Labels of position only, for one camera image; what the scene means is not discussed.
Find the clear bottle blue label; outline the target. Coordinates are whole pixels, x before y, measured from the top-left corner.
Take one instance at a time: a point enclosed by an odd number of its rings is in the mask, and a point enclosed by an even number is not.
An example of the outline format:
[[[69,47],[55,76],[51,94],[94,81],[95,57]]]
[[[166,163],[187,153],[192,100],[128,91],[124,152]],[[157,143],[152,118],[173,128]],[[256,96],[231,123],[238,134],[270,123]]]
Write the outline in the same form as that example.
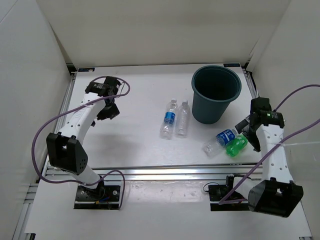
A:
[[[163,122],[159,131],[159,135],[162,139],[169,140],[172,138],[177,109],[177,100],[172,98],[165,108]]]

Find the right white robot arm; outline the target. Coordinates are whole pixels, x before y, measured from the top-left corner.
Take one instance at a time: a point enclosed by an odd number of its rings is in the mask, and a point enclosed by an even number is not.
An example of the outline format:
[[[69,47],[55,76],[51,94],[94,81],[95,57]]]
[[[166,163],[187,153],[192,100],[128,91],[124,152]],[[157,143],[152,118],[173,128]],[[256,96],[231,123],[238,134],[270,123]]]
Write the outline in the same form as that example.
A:
[[[270,100],[257,97],[250,102],[250,114],[236,125],[253,149],[261,154],[261,181],[234,174],[226,178],[224,200],[247,200],[252,212],[287,218],[301,201],[304,191],[294,183],[282,146],[285,121],[280,112],[272,110]]]

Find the green plastic bottle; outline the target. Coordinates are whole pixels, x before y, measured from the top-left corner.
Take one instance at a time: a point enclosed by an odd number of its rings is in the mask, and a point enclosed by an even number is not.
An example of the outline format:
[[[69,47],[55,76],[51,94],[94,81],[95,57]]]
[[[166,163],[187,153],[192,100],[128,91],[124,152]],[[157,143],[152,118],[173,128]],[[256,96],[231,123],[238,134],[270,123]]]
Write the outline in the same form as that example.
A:
[[[226,154],[229,157],[236,157],[248,144],[248,139],[243,135],[237,135],[235,139],[226,147]]]

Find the crushed bottle blue label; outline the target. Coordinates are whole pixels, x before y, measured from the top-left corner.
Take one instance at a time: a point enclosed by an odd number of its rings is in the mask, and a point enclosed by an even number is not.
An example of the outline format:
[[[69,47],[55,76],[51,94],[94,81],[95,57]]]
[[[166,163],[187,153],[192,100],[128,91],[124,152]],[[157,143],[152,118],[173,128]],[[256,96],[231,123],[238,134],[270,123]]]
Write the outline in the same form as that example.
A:
[[[209,158],[214,157],[223,152],[226,146],[230,144],[237,135],[238,132],[235,129],[226,129],[207,141],[202,146],[202,150]]]

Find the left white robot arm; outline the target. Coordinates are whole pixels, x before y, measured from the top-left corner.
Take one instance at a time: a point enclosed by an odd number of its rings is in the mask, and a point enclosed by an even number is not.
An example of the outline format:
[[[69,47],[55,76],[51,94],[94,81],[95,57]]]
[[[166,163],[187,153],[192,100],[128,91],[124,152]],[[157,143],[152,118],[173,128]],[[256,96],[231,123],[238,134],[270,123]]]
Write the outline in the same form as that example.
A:
[[[120,114],[115,104],[120,86],[119,79],[113,76],[106,76],[103,83],[90,82],[81,101],[84,107],[76,110],[58,133],[50,133],[46,138],[50,165],[82,182],[82,190],[93,200],[104,197],[105,185],[97,182],[101,177],[88,166],[82,144],[95,120],[111,120]]]

